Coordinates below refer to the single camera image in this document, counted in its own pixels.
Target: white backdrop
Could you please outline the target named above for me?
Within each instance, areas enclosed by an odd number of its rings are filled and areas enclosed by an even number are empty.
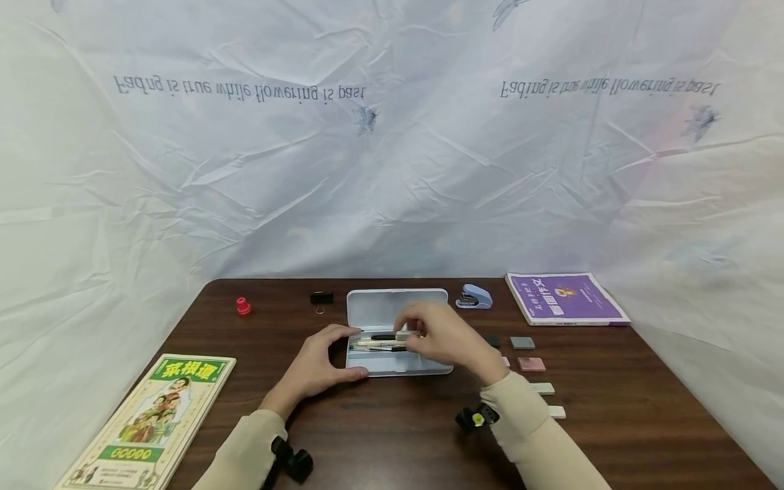
[[[597,273],[784,488],[777,0],[2,4],[3,488],[213,278],[508,270]]]

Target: illustrated book cover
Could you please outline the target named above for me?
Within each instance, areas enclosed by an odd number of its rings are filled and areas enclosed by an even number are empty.
[[[529,325],[630,325],[590,272],[512,274],[506,283]]]
[[[162,490],[236,360],[163,354],[55,490]]]

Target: person's right hand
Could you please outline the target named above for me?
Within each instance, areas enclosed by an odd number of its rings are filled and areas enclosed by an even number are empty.
[[[394,331],[408,324],[422,336],[410,335],[405,346],[428,359],[462,365],[479,377],[485,386],[504,379],[509,369],[501,354],[490,346],[446,303],[412,303],[397,317]]]

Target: person's left hand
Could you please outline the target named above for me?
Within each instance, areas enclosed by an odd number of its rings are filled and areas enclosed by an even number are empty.
[[[365,368],[338,369],[329,362],[329,346],[338,339],[359,332],[359,328],[332,324],[308,337],[289,370],[264,397],[259,408],[272,410],[286,420],[304,398],[317,395],[338,383],[366,378],[368,370]]]

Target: wrist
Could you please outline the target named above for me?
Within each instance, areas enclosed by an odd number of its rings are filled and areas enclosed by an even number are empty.
[[[303,396],[294,386],[285,382],[285,379],[281,379],[264,397],[259,410],[271,410],[285,422],[302,399]]]
[[[509,368],[503,363],[501,354],[494,348],[477,353],[466,367],[481,381],[483,387],[489,387],[509,375]]]

